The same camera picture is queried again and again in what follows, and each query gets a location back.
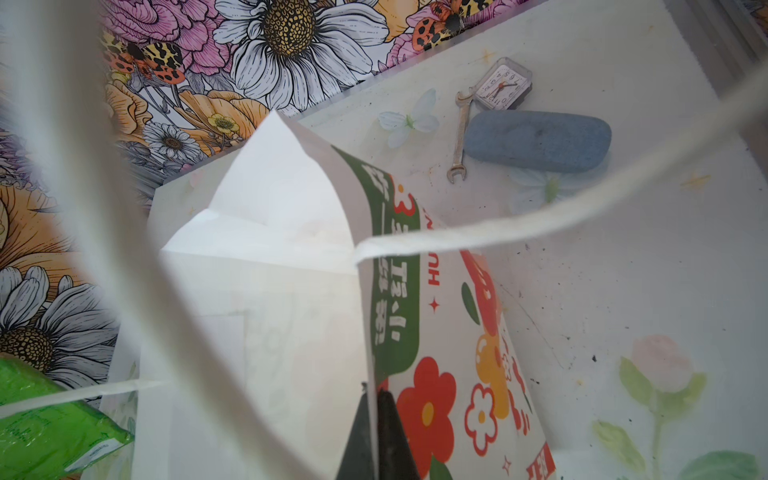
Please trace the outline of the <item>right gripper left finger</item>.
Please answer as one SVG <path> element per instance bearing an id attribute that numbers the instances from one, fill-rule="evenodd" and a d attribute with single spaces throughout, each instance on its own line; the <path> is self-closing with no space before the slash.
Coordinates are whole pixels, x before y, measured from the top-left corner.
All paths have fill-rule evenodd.
<path id="1" fill-rule="evenodd" d="M 336 480 L 374 480 L 367 394 L 363 393 L 353 419 Z"/>

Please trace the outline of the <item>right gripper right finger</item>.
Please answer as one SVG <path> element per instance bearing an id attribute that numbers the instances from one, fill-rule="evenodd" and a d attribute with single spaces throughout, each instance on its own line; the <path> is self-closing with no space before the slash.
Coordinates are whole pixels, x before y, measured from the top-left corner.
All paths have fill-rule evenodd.
<path id="1" fill-rule="evenodd" d="M 377 417 L 379 478 L 419 480 L 396 402 L 389 391 L 377 394 Z"/>

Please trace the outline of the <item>white floral paper bag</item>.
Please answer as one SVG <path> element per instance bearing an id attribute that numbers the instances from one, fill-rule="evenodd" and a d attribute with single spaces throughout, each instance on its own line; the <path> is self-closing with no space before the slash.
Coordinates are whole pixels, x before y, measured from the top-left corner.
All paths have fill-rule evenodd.
<path id="1" fill-rule="evenodd" d="M 474 249 L 355 264 L 372 236 L 439 219 L 386 171 L 269 116 L 161 255 L 276 446 L 336 479 L 367 394 L 396 402 L 420 479 L 553 479 L 487 260 Z"/>

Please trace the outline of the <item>bright green snack bag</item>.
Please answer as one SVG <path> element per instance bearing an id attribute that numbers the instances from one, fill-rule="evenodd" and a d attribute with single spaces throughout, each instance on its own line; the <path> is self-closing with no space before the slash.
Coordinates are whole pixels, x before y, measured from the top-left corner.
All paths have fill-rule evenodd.
<path id="1" fill-rule="evenodd" d="M 64 479 L 133 441 L 83 401 L 17 413 L 1 420 L 1 477 Z"/>

